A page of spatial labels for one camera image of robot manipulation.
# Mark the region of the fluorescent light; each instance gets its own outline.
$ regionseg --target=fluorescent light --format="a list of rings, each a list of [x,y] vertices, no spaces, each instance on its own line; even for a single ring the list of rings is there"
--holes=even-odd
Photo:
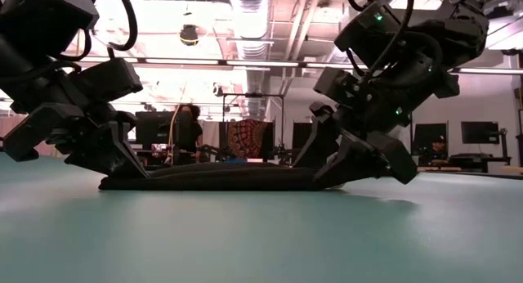
[[[450,71],[455,74],[503,74],[523,75],[523,70],[495,69],[495,68],[459,68]]]
[[[231,66],[298,67],[299,62],[288,61],[227,61]]]
[[[136,58],[127,58],[127,57],[117,57],[117,58],[125,58],[125,61],[129,63],[137,63],[138,60]],[[109,60],[109,57],[85,57],[82,59],[81,62],[106,62]]]
[[[235,66],[235,67],[233,67],[233,70],[270,71],[270,67]]]
[[[248,38],[226,38],[226,41],[231,42],[231,43],[253,43],[253,44],[259,43],[259,44],[270,44],[270,45],[275,43],[274,40],[270,40],[270,39],[255,40],[255,39],[248,39]]]
[[[358,65],[362,70],[366,70],[368,67],[367,65]],[[353,70],[354,67],[350,64],[337,64],[337,63],[315,63],[315,62],[309,62],[307,63],[307,68],[315,68],[315,69],[323,69],[326,67],[330,68],[336,68],[340,70]]]
[[[414,10],[437,10],[441,0],[414,0]],[[407,0],[395,0],[391,3],[392,9],[407,9]]]
[[[494,19],[489,20],[488,35],[495,33],[496,31],[502,29],[503,27],[509,25],[510,23],[512,23],[516,20],[517,20],[517,17],[515,17],[515,16],[505,16],[505,17],[494,18]]]
[[[147,63],[173,65],[218,65],[218,60],[211,59],[158,59],[146,58]]]
[[[109,58],[88,57],[82,61],[107,61]],[[127,61],[145,60],[145,65],[163,64],[163,65],[228,65],[249,67],[292,67],[292,68],[312,68],[324,69],[326,67],[340,70],[353,70],[352,65],[347,63],[315,63],[315,62],[298,62],[298,61],[242,61],[242,60],[210,60],[210,59],[161,59],[161,58],[126,58]],[[359,65],[361,69],[366,69],[365,65]],[[451,73],[459,74],[501,74],[501,75],[523,75],[523,70],[498,69],[498,68],[455,68]]]
[[[507,25],[506,29],[500,29],[498,32],[494,32],[487,36],[487,45],[490,50],[508,50],[508,49],[522,49],[523,43],[523,31],[519,31],[521,21],[517,21],[519,25]]]

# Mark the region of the robotic actuator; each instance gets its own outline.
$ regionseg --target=robotic actuator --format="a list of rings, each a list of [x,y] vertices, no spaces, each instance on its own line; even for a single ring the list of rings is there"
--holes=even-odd
[[[109,103],[142,89],[132,65],[113,58],[82,70],[73,63],[91,48],[89,30],[99,17],[94,1],[3,1],[0,89],[17,114],[28,115],[3,138],[3,149],[15,161],[32,160],[38,158],[34,147],[45,141],[68,155],[67,164],[115,177],[147,177],[127,143],[136,118]],[[122,1],[134,16],[129,0]],[[130,22],[136,25],[136,18]],[[78,31],[85,33],[86,51],[63,56]],[[110,50],[124,50],[135,41],[112,44]]]
[[[483,52],[489,24],[481,11],[485,0],[444,0],[434,20],[414,26],[409,26],[413,0],[403,20],[380,0],[363,7],[349,1],[360,14],[335,44],[347,53],[356,74],[329,68],[322,73],[315,90],[335,100],[337,108],[311,105],[313,133],[293,167],[313,168],[317,188],[384,173],[407,183],[416,165],[388,133],[408,125],[409,114],[430,95],[459,94],[457,76],[447,71]],[[34,147],[45,141],[68,155],[67,164],[110,177],[147,178],[127,143],[136,118],[109,103],[142,89],[135,70],[114,57],[82,70],[73,63],[82,56],[61,54],[78,31],[86,34],[90,47],[88,31],[98,20],[93,2],[2,3],[0,89],[13,100],[16,113],[28,115],[3,138],[3,149],[16,161],[32,160],[38,158]],[[128,0],[123,3],[127,13],[132,11]],[[368,70],[357,67],[352,52]]]
[[[363,7],[349,1],[360,14],[335,44],[347,53],[355,74],[327,68],[320,76],[315,91],[337,108],[311,105],[313,132],[293,167],[318,168],[315,182],[323,186],[383,174],[406,184],[418,168],[388,133],[408,126],[409,115],[432,94],[459,94],[458,76],[448,71],[483,52],[489,27],[485,0],[444,0],[434,20],[414,26],[409,26],[413,0],[402,21],[380,0]],[[367,71],[355,64],[352,52]]]

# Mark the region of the blue object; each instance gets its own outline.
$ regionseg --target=blue object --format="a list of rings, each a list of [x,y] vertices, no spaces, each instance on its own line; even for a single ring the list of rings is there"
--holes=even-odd
[[[523,183],[423,173],[342,191],[103,191],[0,154],[2,282],[521,282]]]
[[[245,164],[247,162],[246,159],[228,159],[224,161],[227,164]]]

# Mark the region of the ceiling pipe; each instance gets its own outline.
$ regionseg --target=ceiling pipe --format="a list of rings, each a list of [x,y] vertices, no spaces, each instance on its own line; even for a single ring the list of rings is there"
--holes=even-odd
[[[305,5],[307,0],[298,0],[300,7],[297,9],[296,16],[294,17],[293,27],[291,28],[291,34],[288,36],[287,47],[285,48],[284,61],[287,61],[291,56],[293,49],[294,40],[296,39],[297,32],[302,24],[303,12],[305,11]]]
[[[253,42],[236,43],[240,60],[266,61],[269,57],[268,43],[259,43],[267,38],[270,22],[270,0],[230,0],[235,22],[235,35]],[[246,70],[244,92],[269,92],[266,74],[263,71]],[[249,116],[263,118],[266,100],[247,102]]]
[[[307,17],[305,18],[305,21],[303,21],[302,31],[300,32],[300,36],[297,39],[296,47],[294,48],[294,53],[292,56],[293,61],[297,59],[297,57],[300,55],[300,51],[303,46],[303,42],[305,41],[305,37],[307,36],[307,32],[309,31],[309,27],[311,27],[312,19],[314,18],[314,13],[316,11],[316,8],[318,7],[318,2],[320,0],[311,0],[311,4],[309,5],[309,11],[307,13]]]
[[[82,67],[91,67],[98,65],[102,61],[107,61],[109,57],[86,57],[85,61],[80,61]],[[169,59],[169,58],[125,58],[125,60],[135,68],[165,68],[187,70],[195,69],[197,66],[202,66],[200,69],[210,69],[214,66],[214,70],[233,70],[235,67],[271,67],[284,68],[292,67],[298,69],[315,69],[323,70],[327,67],[336,68],[339,70],[353,70],[354,66],[347,63],[318,63],[318,62],[304,62],[304,61],[242,61],[242,60],[222,60],[222,59]],[[366,70],[366,65],[358,65],[362,70]],[[502,69],[493,67],[458,67],[449,71],[451,74],[496,74],[496,75],[523,75],[523,70]]]

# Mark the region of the computer monitor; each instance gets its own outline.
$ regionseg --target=computer monitor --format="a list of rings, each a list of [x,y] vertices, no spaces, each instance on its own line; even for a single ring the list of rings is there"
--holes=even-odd
[[[499,144],[498,122],[461,122],[463,144]]]
[[[300,154],[300,149],[302,149],[309,137],[312,134],[312,124],[311,123],[294,123],[293,124],[293,149],[291,160],[294,161]]]
[[[447,134],[447,124],[416,124],[412,154],[446,158],[449,153]]]
[[[274,160],[275,149],[275,124],[266,123],[265,131],[263,132],[263,140],[261,141],[260,156],[262,159]]]
[[[167,144],[173,115],[172,111],[136,112],[136,143],[142,144],[144,149],[149,149],[152,144]],[[177,114],[172,126],[172,141],[176,146],[190,146],[193,138],[187,131],[190,131],[191,124],[190,114]]]
[[[136,112],[136,143],[144,149],[152,144],[167,144],[173,115],[172,111]]]

